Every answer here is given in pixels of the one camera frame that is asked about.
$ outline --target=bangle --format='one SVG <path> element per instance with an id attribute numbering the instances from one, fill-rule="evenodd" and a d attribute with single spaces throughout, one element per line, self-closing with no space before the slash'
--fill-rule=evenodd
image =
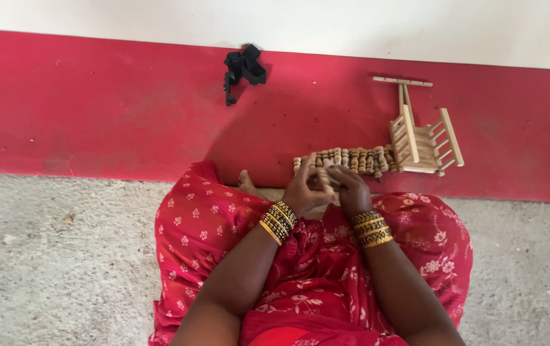
<path id="1" fill-rule="evenodd" d="M 386 221 L 374 210 L 356 215 L 352 218 L 352 224 L 356 238 L 364 249 L 393 240 Z"/>
<path id="2" fill-rule="evenodd" d="M 279 246 L 288 238 L 297 222 L 292 210 L 282 201 L 275 202 L 259 221 Z"/>

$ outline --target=row of wooden spindles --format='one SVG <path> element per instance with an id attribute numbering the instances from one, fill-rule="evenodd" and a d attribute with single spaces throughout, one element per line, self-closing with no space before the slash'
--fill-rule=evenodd
<path id="1" fill-rule="evenodd" d="M 312 162 L 311 166 L 321 168 L 324 167 L 324 160 L 330 160 L 334 164 L 349 168 L 354 173 L 373 174 L 373 177 L 379 178 L 382 176 L 382 172 L 397 170 L 393 156 L 390 154 L 391 149 L 391 145 L 387 145 L 376 146 L 373 149 L 334 148 L 323 150 L 317 153 L 316 162 Z M 307 156 L 294 158 L 294 175 L 305 160 L 307 160 Z"/>

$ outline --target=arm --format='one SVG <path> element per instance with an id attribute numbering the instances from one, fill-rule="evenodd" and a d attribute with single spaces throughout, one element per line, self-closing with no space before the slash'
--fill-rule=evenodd
<path id="1" fill-rule="evenodd" d="M 334 197 L 307 187 L 315 159 L 312 153 L 282 197 L 297 218 Z M 170 345 L 237 345 L 242 319 L 256 304 L 277 249 L 260 224 L 249 231 L 211 272 Z"/>
<path id="2" fill-rule="evenodd" d="M 369 187 L 361 177 L 338 166 L 329 174 L 341 182 L 344 214 L 373 210 Z M 375 299 L 397 335 L 411 346 L 464 346 L 450 317 L 410 260 L 394 241 L 365 249 Z"/>

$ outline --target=hand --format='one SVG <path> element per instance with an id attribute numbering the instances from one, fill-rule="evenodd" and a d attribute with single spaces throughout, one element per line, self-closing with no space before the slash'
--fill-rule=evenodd
<path id="1" fill-rule="evenodd" d="M 310 162 L 316 162 L 316 153 L 311 153 L 298 169 L 296 176 L 286 187 L 282 202 L 286 203 L 298 218 L 313 208 L 324 206 L 335 200 L 335 194 L 314 193 L 307 186 L 308 181 L 315 180 L 315 170 L 310 169 Z"/>
<path id="2" fill-rule="evenodd" d="M 331 166 L 326 171 L 341 183 L 339 201 L 348 220 L 373 210 L 371 192 L 363 178 L 344 166 Z"/>

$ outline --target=white wall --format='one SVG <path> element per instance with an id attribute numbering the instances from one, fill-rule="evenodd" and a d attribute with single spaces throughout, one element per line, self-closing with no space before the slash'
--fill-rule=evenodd
<path id="1" fill-rule="evenodd" d="M 0 0 L 0 29 L 550 68 L 550 0 Z"/>

